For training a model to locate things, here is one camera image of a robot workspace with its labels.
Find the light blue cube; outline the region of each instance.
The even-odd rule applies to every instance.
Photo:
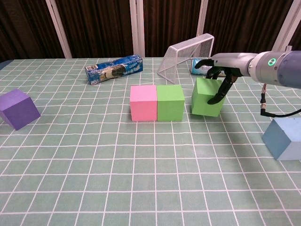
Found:
[[[275,118],[262,140],[276,160],[301,160],[301,118]]]

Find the green grid table cover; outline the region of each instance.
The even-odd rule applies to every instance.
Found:
[[[88,85],[85,65],[111,59],[14,60],[0,93],[29,94],[41,117],[0,121],[1,226],[286,226],[301,224],[301,162],[261,140],[261,84],[239,78],[219,117],[192,115],[196,76],[177,72],[183,121],[132,122],[132,85],[162,85],[161,58],[141,73]],[[268,86],[268,110],[301,108],[301,91]]]

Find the purple cube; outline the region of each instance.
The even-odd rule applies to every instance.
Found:
[[[15,89],[0,96],[0,116],[7,124],[18,130],[41,115],[30,96]]]

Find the blue packaging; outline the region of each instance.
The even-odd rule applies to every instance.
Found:
[[[91,85],[143,71],[143,61],[139,55],[126,56],[114,61],[85,67]]]
[[[201,75],[207,75],[207,71],[211,68],[210,66],[201,66],[200,68],[196,69],[194,66],[203,59],[208,59],[206,57],[201,58],[193,58],[191,62],[191,74],[201,74]]]

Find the cable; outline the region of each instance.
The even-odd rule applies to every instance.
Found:
[[[267,91],[267,84],[264,84],[263,87],[262,87],[262,91],[261,91],[261,100],[260,100],[260,103],[261,103],[261,109],[260,109],[260,115],[262,116],[267,116],[267,117],[272,117],[272,118],[284,118],[284,117],[289,117],[289,116],[292,116],[294,114],[298,114],[301,112],[301,109],[295,111],[295,112],[292,112],[292,113],[289,113],[289,114],[273,114],[273,113],[269,113],[269,112],[266,112],[266,99],[265,99],[265,93]]]

